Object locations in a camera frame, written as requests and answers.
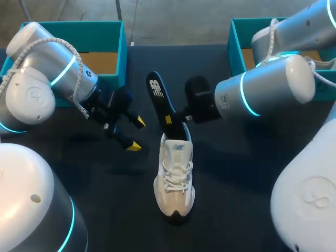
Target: shoe sole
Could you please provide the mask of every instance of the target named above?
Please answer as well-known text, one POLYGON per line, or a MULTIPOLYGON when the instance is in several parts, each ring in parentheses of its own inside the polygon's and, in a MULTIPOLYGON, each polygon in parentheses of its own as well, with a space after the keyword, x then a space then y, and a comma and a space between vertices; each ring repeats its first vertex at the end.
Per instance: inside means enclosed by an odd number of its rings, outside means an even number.
POLYGON ((150 72, 146 77, 146 86, 162 131, 169 139, 187 141, 183 122, 174 117, 175 109, 161 76, 155 71, 150 72))
MULTIPOLYGON (((155 179, 154 179, 154 182, 153 182, 153 187, 154 187, 154 194, 155 194, 155 199, 156 199, 156 202, 158 202, 157 200, 157 194, 156 194, 156 182, 157 182, 157 177, 155 177, 155 179)), ((191 202, 191 207, 190 207, 190 210, 189 210, 189 212, 185 215, 185 216, 182 216, 182 217, 186 217, 189 213, 190 213, 190 211, 191 211, 191 209, 193 208, 193 206, 194 206, 194 202, 195 202, 195 188, 192 186, 191 187, 192 188, 192 202, 191 202)), ((165 213, 164 213, 164 211, 162 211, 162 208, 161 208, 161 206, 159 205, 159 204, 157 204, 158 206, 159 206, 159 208, 160 208, 160 211, 164 214, 164 216, 166 216, 166 217, 168 217, 168 218, 170 218, 171 216, 169 216, 169 215, 166 215, 165 213)))

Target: black insole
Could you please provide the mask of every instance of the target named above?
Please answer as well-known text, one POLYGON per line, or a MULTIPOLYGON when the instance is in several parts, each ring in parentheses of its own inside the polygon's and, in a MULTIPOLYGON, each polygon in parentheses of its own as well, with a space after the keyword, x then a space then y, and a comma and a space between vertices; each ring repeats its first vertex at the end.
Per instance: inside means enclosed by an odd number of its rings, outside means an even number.
POLYGON ((146 86, 162 131, 169 139, 186 141, 183 122, 174 117, 175 110, 160 75, 150 72, 146 77, 146 86))

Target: new balance sneaker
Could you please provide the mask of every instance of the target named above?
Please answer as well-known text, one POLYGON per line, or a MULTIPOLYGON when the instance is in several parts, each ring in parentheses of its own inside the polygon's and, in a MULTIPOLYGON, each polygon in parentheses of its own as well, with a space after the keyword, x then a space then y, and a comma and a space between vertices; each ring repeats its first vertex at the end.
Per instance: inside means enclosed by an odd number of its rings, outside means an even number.
POLYGON ((193 144, 186 124, 186 141, 161 137, 159 172, 154 180, 154 193, 160 210, 171 219, 181 221, 195 200, 193 176, 193 144))

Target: concrete floor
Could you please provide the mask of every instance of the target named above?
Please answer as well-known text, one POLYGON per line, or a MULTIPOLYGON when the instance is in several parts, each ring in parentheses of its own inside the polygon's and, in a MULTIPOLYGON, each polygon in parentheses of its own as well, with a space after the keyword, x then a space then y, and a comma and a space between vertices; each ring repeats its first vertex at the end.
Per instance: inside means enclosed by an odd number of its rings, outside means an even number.
MULTIPOLYGON (((117 20, 114 0, 25 0, 34 21, 117 20)), ((314 0, 120 0, 128 41, 137 45, 227 42, 239 17, 289 16, 314 0)), ((0 0, 0 48, 25 17, 18 0, 0 0)))

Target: shoe tongue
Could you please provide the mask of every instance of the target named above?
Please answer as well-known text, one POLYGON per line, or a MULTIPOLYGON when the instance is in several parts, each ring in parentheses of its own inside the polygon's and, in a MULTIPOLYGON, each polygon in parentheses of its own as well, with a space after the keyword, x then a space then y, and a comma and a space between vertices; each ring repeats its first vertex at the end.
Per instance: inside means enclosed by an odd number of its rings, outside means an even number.
POLYGON ((173 169, 175 175, 181 175, 179 167, 186 168, 193 152, 193 144, 183 140, 166 140, 164 142, 166 165, 173 169))

